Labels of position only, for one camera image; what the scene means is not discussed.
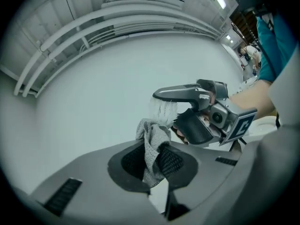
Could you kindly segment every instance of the black strap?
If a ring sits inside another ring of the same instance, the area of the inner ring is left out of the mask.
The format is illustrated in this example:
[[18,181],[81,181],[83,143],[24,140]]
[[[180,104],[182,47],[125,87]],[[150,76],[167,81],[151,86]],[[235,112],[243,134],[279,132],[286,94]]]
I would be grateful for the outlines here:
[[260,42],[258,41],[258,39],[254,36],[254,33],[251,31],[251,29],[250,29],[250,27],[249,27],[249,25],[248,25],[248,23],[247,23],[247,21],[246,21],[244,15],[243,15],[243,13],[241,13],[241,15],[242,15],[242,17],[243,17],[243,19],[244,19],[244,22],[245,22],[245,24],[246,24],[246,26],[247,26],[247,28],[248,28],[248,30],[249,30],[249,32],[250,32],[251,37],[254,39],[254,41],[257,43],[258,47],[261,49],[262,53],[264,54],[264,56],[265,56],[265,58],[266,58],[266,60],[267,60],[267,62],[268,62],[268,64],[269,64],[269,66],[270,66],[271,72],[272,72],[272,74],[273,74],[273,76],[274,76],[274,79],[276,79],[276,77],[277,77],[277,76],[276,76],[276,72],[275,72],[275,70],[274,70],[274,67],[273,67],[273,64],[272,64],[270,58],[268,57],[268,55],[267,55],[266,51],[264,50],[263,46],[261,45],[261,43],[260,43]]
[[280,128],[280,123],[279,123],[279,114],[277,113],[276,115],[276,121],[275,121],[277,129]]

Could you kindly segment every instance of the black vent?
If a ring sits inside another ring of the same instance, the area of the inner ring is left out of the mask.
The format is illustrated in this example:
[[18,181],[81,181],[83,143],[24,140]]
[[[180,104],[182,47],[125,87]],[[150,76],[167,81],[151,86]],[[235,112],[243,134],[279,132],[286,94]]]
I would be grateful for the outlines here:
[[82,181],[69,178],[45,203],[44,208],[56,216],[60,216],[81,184]]
[[122,158],[121,164],[127,173],[142,181],[146,168],[144,144],[126,154]]
[[166,178],[176,173],[184,165],[183,158],[168,149],[163,149],[157,157],[157,161],[161,173]]
[[228,164],[231,166],[235,166],[238,162],[237,160],[232,160],[232,159],[228,159],[228,158],[224,158],[224,157],[217,157],[215,161],[224,163],[224,164]]

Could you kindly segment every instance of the white wall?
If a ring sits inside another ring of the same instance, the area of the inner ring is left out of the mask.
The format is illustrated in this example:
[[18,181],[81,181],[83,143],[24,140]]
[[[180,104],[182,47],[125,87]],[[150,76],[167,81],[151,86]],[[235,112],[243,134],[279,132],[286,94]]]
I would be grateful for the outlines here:
[[133,140],[156,89],[199,78],[224,81],[234,93],[242,75],[219,43],[190,36],[127,40],[73,64],[37,103],[47,172],[83,153]]
[[43,176],[43,147],[38,143],[36,99],[14,96],[16,81],[0,72],[0,162],[13,186],[26,193]]
[[242,74],[220,43],[170,35],[126,40],[81,59],[49,84],[36,110],[35,98],[14,97],[15,81],[3,77],[1,158],[11,181],[30,193],[79,155],[133,140],[156,89],[199,78],[226,82],[235,93]]

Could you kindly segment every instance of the person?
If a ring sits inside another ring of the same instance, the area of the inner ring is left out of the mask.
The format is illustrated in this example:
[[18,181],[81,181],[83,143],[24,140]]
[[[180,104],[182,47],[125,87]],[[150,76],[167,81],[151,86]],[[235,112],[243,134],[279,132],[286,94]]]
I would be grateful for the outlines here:
[[262,65],[261,53],[253,46],[246,46],[244,48],[238,47],[238,53],[245,55],[248,54],[254,60],[255,68],[258,70]]
[[[255,119],[274,111],[275,107],[268,96],[269,88],[287,65],[297,46],[297,38],[278,12],[257,18],[257,31],[271,64],[262,53],[258,81],[251,88],[229,97],[242,109],[255,107],[257,109]],[[214,104],[213,95],[210,103]]]

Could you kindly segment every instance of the ceiling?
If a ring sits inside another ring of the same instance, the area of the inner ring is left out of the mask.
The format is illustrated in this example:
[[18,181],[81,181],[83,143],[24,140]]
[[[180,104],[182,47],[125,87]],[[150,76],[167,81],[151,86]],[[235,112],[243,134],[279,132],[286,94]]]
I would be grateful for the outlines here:
[[232,22],[238,27],[242,35],[245,37],[245,42],[246,43],[252,43],[254,39],[252,38],[249,29],[254,33],[254,36],[258,38],[258,32],[257,32],[257,18],[252,12],[248,12],[244,15],[244,18],[241,14],[241,12],[237,9],[234,11],[230,19]]
[[[156,1],[161,4],[165,3],[165,5],[163,5],[165,7],[172,7],[187,15],[191,15],[220,31],[218,37],[215,37],[216,39],[221,38],[230,29],[231,21],[229,16],[237,7],[235,0],[225,0],[225,9],[222,9],[216,0],[183,0],[183,2],[180,0]],[[109,7],[113,2],[120,3],[122,0],[26,0],[15,14],[10,28],[7,30],[6,37],[3,40],[3,48],[0,54],[0,69],[15,80],[18,80],[30,58],[48,38],[58,32],[63,26],[70,24],[70,22],[90,14],[93,11]],[[139,13],[118,13],[115,17],[136,14]],[[162,15],[162,13],[159,12],[144,12],[143,14]],[[80,30],[84,30],[95,24],[100,24],[107,19],[107,17],[103,16],[88,20],[79,26]],[[177,30],[187,29],[186,24],[185,26],[180,25],[182,24],[179,23],[179,26],[176,28]],[[111,27],[112,26],[105,27],[89,33],[84,38],[87,41],[91,40],[96,35],[109,31]],[[157,27],[155,29],[165,30],[167,25],[165,24],[163,27],[164,29],[158,29]],[[71,29],[59,37],[49,48],[43,51],[22,83],[26,85],[48,55],[76,33],[78,33],[76,28]],[[84,50],[84,44],[84,39],[79,39],[60,52],[39,74],[31,89],[39,91],[49,76],[55,73],[55,71],[80,51]]]

